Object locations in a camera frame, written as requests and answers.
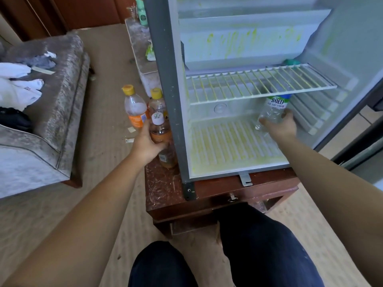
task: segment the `fridge shelf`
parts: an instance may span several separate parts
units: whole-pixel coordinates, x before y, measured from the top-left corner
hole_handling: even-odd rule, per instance
[[[190,105],[337,88],[308,63],[186,77]]]
[[[192,124],[192,176],[231,169],[286,163],[270,135],[255,131],[254,116],[230,117]]]

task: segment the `human arm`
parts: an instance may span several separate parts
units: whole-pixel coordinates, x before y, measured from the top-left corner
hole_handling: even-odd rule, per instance
[[[165,146],[151,141],[147,121],[130,154],[64,217],[3,287],[97,287],[137,175]]]
[[[291,111],[260,119],[371,286],[383,282],[383,192],[301,143]]]

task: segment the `jeans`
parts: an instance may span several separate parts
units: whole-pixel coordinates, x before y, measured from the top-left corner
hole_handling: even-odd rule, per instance
[[[215,211],[223,252],[236,287],[324,287],[294,234],[247,203]],[[137,256],[129,287],[197,287],[184,257],[169,242],[151,243]]]

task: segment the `paper scrap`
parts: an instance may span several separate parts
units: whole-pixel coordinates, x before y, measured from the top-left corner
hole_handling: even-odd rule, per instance
[[[50,51],[47,51],[46,53],[44,53],[44,55],[46,57],[52,57],[52,58],[56,58],[57,57],[56,53],[53,53],[53,52],[50,52]]]
[[[52,72],[51,70],[45,70],[45,69],[40,68],[40,67],[32,67],[32,70],[36,70],[37,72],[46,73],[47,75],[52,75],[55,73],[55,72]]]

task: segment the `hand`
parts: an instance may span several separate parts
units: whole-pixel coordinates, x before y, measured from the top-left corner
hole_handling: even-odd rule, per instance
[[[282,118],[283,120],[279,124],[273,123],[265,118],[259,119],[261,124],[265,126],[269,132],[271,138],[273,138],[277,143],[281,139],[296,136],[296,124],[293,118],[293,112],[290,109],[285,109]]]
[[[146,120],[141,132],[134,138],[134,143],[129,156],[135,159],[140,167],[145,166],[152,161],[160,151],[167,147],[167,143],[161,142],[155,144],[149,134],[149,126],[151,121]]]

